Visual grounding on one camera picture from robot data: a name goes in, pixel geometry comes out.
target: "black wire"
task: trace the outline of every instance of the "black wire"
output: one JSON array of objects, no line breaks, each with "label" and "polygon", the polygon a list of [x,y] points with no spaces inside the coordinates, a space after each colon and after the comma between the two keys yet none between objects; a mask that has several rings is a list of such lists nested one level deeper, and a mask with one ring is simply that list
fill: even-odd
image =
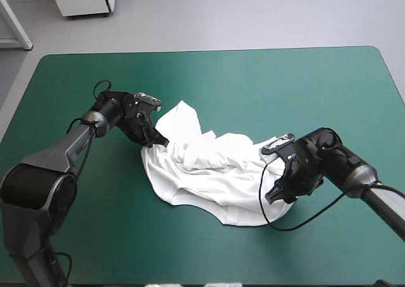
[{"label": "black wire", "polygon": [[343,191],[337,198],[335,198],[335,200],[333,200],[331,203],[329,203],[327,206],[325,206],[324,208],[322,208],[319,212],[317,212],[316,214],[314,214],[313,216],[311,216],[309,219],[303,221],[301,224],[298,224],[297,226],[291,227],[291,228],[279,228],[274,226],[269,219],[267,218],[266,212],[263,208],[263,203],[261,202],[261,188],[263,186],[263,176],[265,175],[265,171],[267,169],[268,164],[266,164],[266,166],[263,168],[263,171],[261,173],[261,179],[260,179],[260,186],[259,186],[259,203],[260,203],[260,209],[261,209],[261,213],[263,214],[263,216],[266,219],[267,224],[272,227],[273,229],[277,230],[277,231],[281,231],[281,232],[286,232],[286,231],[293,231],[296,230],[304,225],[306,225],[307,223],[309,223],[310,221],[312,221],[313,219],[317,218],[318,216],[320,216],[321,214],[323,214],[326,210],[328,210],[329,208],[331,208],[333,205],[335,205],[338,201],[340,201],[345,195],[347,195],[349,192],[352,192],[353,190],[357,190],[357,189],[363,189],[363,194],[365,193],[365,191],[368,191],[369,189],[383,189],[383,190],[388,190],[391,192],[394,192],[396,194],[398,194],[400,197],[402,197],[403,199],[405,199],[405,194],[403,194],[401,191],[399,191],[398,189],[392,188],[390,186],[386,186],[386,185],[375,185],[375,183],[378,183],[379,181],[376,181],[375,183],[372,183],[370,185],[354,185],[348,189],[346,189],[345,191]]},{"label": "black wire", "polygon": [[68,134],[68,133],[70,132],[71,128],[73,127],[73,124],[76,123],[77,121],[80,121],[80,120],[82,120],[82,119],[81,119],[81,118],[75,118],[75,119],[70,123],[69,128],[68,128],[67,131],[66,131],[66,134]]},{"label": "black wire", "polygon": [[324,150],[324,151],[339,150],[339,151],[341,151],[341,152],[346,156],[346,158],[349,159],[349,158],[351,157],[350,153],[349,153],[345,148],[343,148],[343,147],[341,147],[341,146],[334,146],[334,147],[332,147],[332,148],[322,147],[322,150]]},{"label": "black wire", "polygon": [[102,83],[108,83],[108,86],[107,86],[107,89],[106,89],[106,90],[101,91],[100,93],[105,93],[105,92],[107,92],[107,91],[109,91],[109,90],[111,89],[111,81],[109,81],[109,80],[101,80],[101,81],[99,81],[98,83],[96,83],[96,85],[94,86],[94,89],[93,89],[93,96],[94,96],[94,98],[97,99],[97,100],[99,100],[99,99],[98,99],[98,97],[96,96],[96,89],[97,89],[97,87],[98,87],[100,84],[102,84]]},{"label": "black wire", "polygon": [[68,274],[66,275],[66,280],[69,281],[70,273],[72,271],[72,266],[73,266],[73,259],[72,257],[65,253],[65,252],[55,252],[55,255],[63,255],[64,257],[67,257],[69,260],[69,269],[68,269]]},{"label": "black wire", "polygon": [[83,124],[89,126],[90,138],[89,138],[89,143],[87,144],[87,149],[86,149],[86,153],[84,154],[82,164],[80,165],[80,168],[77,171],[75,182],[78,181],[79,176],[82,174],[82,170],[83,170],[84,165],[86,164],[86,160],[87,160],[87,158],[89,156],[91,143],[93,142],[93,137],[94,137],[94,134],[96,132],[96,122],[95,121],[93,121],[93,122],[83,122]]}]

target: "white t-shirt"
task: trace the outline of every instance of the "white t-shirt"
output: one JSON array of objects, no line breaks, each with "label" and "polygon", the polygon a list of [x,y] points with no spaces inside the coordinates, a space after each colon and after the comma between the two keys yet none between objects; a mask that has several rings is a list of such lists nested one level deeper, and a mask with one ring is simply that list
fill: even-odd
[{"label": "white t-shirt", "polygon": [[[274,137],[256,145],[241,134],[216,137],[201,133],[196,111],[181,101],[156,123],[170,143],[142,148],[144,167],[153,190],[171,205],[193,205],[216,216],[222,224],[266,224],[259,206],[259,183],[265,163],[259,149]],[[264,195],[281,177],[284,162],[277,159],[265,173],[262,203],[270,221],[291,207],[282,200],[269,205]]]}]

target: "green table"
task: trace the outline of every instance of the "green table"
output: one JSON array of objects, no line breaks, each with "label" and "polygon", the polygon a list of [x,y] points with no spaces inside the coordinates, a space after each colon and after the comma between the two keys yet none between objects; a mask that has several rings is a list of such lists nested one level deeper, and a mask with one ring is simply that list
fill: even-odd
[{"label": "green table", "polygon": [[[330,126],[382,181],[405,190],[405,107],[373,47],[46,56],[0,144],[0,171],[61,137],[103,78],[164,100],[155,121],[184,100],[203,131],[218,135],[259,142]],[[345,198],[290,233],[222,226],[157,198],[139,152],[117,128],[94,142],[76,202],[53,237],[57,251],[73,256],[72,283],[405,281],[404,243],[360,200]],[[277,224],[300,223],[338,194],[326,182]],[[21,281],[0,246],[0,282]]]}]

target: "white cloth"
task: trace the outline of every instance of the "white cloth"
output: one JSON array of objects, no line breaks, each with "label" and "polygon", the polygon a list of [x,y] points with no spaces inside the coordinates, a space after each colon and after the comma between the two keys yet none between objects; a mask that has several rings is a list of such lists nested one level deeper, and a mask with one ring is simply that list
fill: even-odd
[{"label": "white cloth", "polygon": [[[266,224],[258,191],[265,163],[259,149],[274,137],[256,145],[245,135],[213,131],[201,133],[196,111],[181,101],[156,123],[170,143],[142,148],[141,155],[153,189],[172,205],[193,205],[216,216],[222,224],[258,226]],[[271,221],[291,207],[282,200],[269,205],[265,193],[284,170],[277,159],[268,166],[262,202]]]}]

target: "white furniture leg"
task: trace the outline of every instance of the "white furniture leg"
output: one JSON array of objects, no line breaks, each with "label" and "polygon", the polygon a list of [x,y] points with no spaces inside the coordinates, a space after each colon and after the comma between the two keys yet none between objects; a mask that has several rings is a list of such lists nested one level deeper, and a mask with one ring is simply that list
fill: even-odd
[{"label": "white furniture leg", "polygon": [[25,50],[31,50],[32,43],[6,0],[0,0],[0,15],[16,37],[15,39],[0,38],[0,48],[22,47]]}]

